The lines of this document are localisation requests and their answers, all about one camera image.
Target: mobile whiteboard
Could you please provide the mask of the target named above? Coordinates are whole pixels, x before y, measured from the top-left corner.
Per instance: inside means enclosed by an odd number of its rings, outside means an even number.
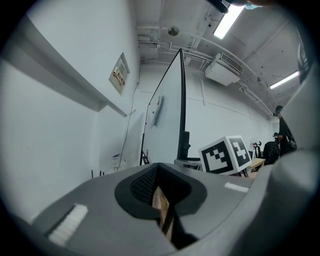
[[[186,78],[180,49],[147,106],[141,156],[150,163],[173,164],[182,154],[185,126]]]

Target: white wall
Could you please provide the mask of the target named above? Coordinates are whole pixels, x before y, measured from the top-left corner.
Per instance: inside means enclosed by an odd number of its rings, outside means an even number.
[[[140,64],[131,4],[42,1],[28,13],[59,57],[125,113],[130,112]],[[10,42],[14,50],[1,59],[0,181],[9,209],[30,222],[90,179],[91,170],[95,177],[110,170],[129,117],[77,84],[30,38],[21,38]],[[130,75],[120,96],[109,75],[122,52]]]
[[[134,95],[133,109],[136,109],[137,117],[144,115],[143,121],[148,103],[167,68],[165,65],[156,64],[141,66],[140,83]],[[239,91],[240,86],[223,86],[204,78],[204,106],[199,74],[186,69],[185,75],[185,130],[190,132],[190,157],[199,157],[199,148],[223,136],[241,135],[247,147],[251,138],[257,138],[262,142],[261,150],[265,143],[273,141],[272,124],[268,117]],[[136,121],[132,116],[130,123]]]
[[[48,81],[68,86],[37,63]],[[1,60],[1,185],[27,221],[91,177],[98,113]]]
[[[273,133],[279,133],[280,124],[279,123],[273,123],[272,124],[272,131]]]
[[[41,1],[27,16],[77,72],[111,103],[130,112],[140,63],[133,1]],[[121,96],[109,76],[122,53],[130,75]]]

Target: fluorescent light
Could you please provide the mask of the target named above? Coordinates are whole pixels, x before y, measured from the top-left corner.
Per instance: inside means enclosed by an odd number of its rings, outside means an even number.
[[[285,82],[289,81],[290,79],[295,78],[295,77],[297,77],[297,76],[299,76],[299,71],[294,72],[293,74],[287,76],[286,78],[282,79],[281,81],[279,81],[279,82],[271,85],[271,86],[270,86],[270,89],[276,88],[276,87],[282,85],[283,83],[285,83]]]
[[[229,12],[223,16],[219,26],[216,28],[213,34],[220,39],[224,38],[244,7],[245,6],[235,6],[231,4],[229,7]]]

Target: framed sign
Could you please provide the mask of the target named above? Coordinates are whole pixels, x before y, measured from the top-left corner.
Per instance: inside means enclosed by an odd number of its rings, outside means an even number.
[[[109,81],[120,95],[124,91],[129,73],[125,55],[122,53],[109,77]]]

